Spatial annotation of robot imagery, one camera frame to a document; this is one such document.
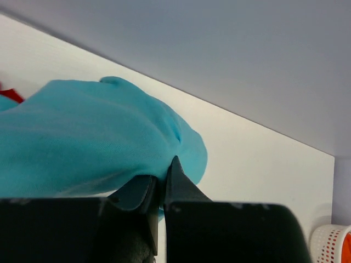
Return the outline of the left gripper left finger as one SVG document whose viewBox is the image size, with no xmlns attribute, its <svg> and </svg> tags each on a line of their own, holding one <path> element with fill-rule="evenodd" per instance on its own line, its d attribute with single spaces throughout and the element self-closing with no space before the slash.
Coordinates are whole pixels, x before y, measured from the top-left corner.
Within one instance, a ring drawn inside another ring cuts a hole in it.
<svg viewBox="0 0 351 263">
<path fill-rule="evenodd" d="M 144 206 L 148 208 L 157 194 L 158 179 L 150 175 L 138 175 L 108 196 L 108 200 L 120 211 L 136 211 Z"/>
</svg>

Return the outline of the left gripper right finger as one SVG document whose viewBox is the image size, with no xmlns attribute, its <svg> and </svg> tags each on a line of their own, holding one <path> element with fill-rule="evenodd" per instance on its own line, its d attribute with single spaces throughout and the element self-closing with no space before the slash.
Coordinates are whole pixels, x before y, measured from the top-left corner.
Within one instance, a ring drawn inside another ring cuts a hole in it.
<svg viewBox="0 0 351 263">
<path fill-rule="evenodd" d="M 185 175 L 178 156 L 173 158 L 166 178 L 164 203 L 172 202 L 212 202 Z"/>
</svg>

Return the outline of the teal t-shirt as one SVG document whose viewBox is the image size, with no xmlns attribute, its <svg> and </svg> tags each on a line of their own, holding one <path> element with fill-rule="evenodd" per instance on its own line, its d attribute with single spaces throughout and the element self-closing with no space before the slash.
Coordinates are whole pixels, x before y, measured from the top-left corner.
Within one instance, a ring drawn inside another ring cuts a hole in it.
<svg viewBox="0 0 351 263">
<path fill-rule="evenodd" d="M 137 175 L 164 181 L 174 157 L 200 182 L 200 134 L 122 78 L 54 80 L 22 103 L 1 97 L 2 197 L 89 196 Z"/>
</svg>

